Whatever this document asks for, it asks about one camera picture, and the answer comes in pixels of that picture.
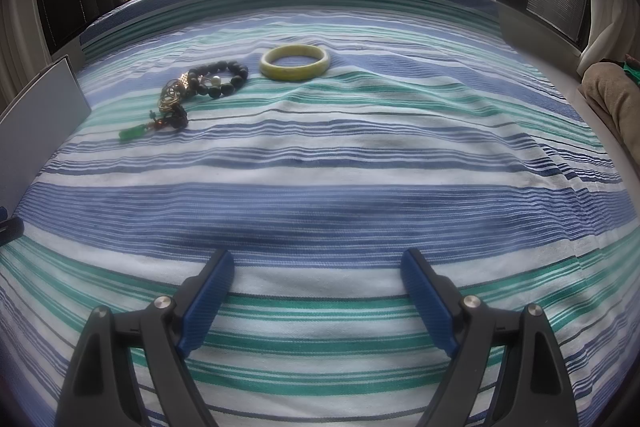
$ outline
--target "blue gripper pad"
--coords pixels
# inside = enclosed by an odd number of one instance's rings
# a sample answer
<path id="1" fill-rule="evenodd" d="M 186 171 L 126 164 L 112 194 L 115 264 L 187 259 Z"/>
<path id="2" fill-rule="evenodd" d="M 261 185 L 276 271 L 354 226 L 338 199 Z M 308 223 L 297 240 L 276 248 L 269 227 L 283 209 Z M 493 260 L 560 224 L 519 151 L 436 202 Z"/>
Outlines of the blue gripper pad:
<path id="1" fill-rule="evenodd" d="M 458 351 L 458 342 L 453 335 L 453 317 L 408 250 L 402 254 L 400 260 L 400 275 L 404 288 L 433 339 L 433 344 L 453 358 Z"/>
<path id="2" fill-rule="evenodd" d="M 182 337 L 176 350 L 184 359 L 204 342 L 233 279 L 234 258 L 225 251 L 182 319 Z"/>

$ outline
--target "blue stripe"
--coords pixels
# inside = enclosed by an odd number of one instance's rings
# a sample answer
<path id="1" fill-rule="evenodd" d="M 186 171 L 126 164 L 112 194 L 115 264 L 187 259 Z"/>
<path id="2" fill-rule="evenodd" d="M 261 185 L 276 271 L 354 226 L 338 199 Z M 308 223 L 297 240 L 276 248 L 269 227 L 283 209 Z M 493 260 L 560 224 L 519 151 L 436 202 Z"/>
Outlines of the blue stripe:
<path id="1" fill-rule="evenodd" d="M 625 191 L 196 183 L 36 183 L 17 214 L 98 248 L 202 261 L 220 246 L 238 264 L 308 267 L 396 267 L 409 247 L 438 263 L 478 259 L 600 235 L 635 218 Z"/>

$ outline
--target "gray panel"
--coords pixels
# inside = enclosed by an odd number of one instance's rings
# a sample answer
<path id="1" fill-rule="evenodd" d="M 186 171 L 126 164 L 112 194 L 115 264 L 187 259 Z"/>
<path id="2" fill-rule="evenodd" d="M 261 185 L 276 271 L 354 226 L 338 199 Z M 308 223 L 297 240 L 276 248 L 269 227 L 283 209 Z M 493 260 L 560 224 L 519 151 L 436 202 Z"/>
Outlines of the gray panel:
<path id="1" fill-rule="evenodd" d="M 62 57 L 0 115 L 0 206 L 10 216 L 47 160 L 90 113 L 69 61 Z"/>

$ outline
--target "metal screw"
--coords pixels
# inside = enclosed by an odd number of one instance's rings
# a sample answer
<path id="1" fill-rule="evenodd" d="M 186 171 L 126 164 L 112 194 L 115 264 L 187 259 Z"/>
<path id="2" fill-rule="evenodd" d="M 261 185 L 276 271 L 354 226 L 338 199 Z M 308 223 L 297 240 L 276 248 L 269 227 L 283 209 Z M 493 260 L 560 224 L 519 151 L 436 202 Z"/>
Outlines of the metal screw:
<path id="1" fill-rule="evenodd" d="M 475 295 L 467 295 L 462 299 L 462 302 L 467 308 L 478 308 L 478 306 L 482 304 L 480 298 Z"/>
<path id="2" fill-rule="evenodd" d="M 169 304 L 171 304 L 171 297 L 166 295 L 161 295 L 154 301 L 154 306 L 160 309 L 166 308 Z"/>
<path id="3" fill-rule="evenodd" d="M 534 317 L 542 315 L 542 307 L 539 304 L 530 304 L 527 306 L 527 311 Z"/>

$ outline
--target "black clip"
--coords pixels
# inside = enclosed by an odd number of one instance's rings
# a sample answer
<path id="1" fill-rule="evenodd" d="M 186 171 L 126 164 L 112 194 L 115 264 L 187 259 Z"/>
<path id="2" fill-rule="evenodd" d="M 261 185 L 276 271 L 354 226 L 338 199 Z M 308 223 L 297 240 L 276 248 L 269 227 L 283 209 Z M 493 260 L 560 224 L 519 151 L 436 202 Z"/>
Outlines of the black clip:
<path id="1" fill-rule="evenodd" d="M 167 423 L 217 427 L 184 359 L 202 345 L 233 276 L 231 254 L 217 250 L 173 297 L 159 296 L 135 312 L 95 308 L 69 363 L 54 425 L 148 427 L 129 352 L 143 347 Z"/>
<path id="2" fill-rule="evenodd" d="M 4 217 L 4 221 L 0 219 L 0 247 L 22 237 L 24 233 L 24 223 L 20 217 L 13 216 L 6 219 L 6 212 L 1 217 Z"/>
<path id="3" fill-rule="evenodd" d="M 417 427 L 466 424 L 492 346 L 505 349 L 484 427 L 577 427 L 562 353 L 539 305 L 513 312 L 463 298 L 416 249 L 404 252 L 400 270 L 434 344 L 452 358 Z"/>

